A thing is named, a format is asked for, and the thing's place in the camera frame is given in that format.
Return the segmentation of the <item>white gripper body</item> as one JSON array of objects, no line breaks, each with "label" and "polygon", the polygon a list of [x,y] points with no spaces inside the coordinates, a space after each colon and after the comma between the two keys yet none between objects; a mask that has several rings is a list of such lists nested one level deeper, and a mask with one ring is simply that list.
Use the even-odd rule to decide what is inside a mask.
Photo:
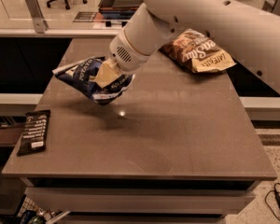
[{"label": "white gripper body", "polygon": [[110,53],[123,74],[138,70],[151,55],[151,49],[136,31],[123,27],[110,43]]}]

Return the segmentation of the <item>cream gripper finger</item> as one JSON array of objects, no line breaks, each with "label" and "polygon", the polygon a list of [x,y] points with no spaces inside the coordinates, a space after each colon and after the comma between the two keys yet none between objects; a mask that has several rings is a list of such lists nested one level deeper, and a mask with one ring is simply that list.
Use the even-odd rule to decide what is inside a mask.
[{"label": "cream gripper finger", "polygon": [[118,63],[114,59],[105,60],[100,66],[94,82],[104,88],[114,82],[122,75]]}]

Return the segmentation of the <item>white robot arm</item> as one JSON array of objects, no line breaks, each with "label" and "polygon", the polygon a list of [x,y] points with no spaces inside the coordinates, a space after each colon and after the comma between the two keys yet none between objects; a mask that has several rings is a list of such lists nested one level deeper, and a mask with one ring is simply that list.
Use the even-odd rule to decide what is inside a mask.
[{"label": "white robot arm", "polygon": [[280,94],[280,16],[235,0],[143,0],[110,43],[94,81],[103,88],[135,73],[187,28],[209,36]]}]

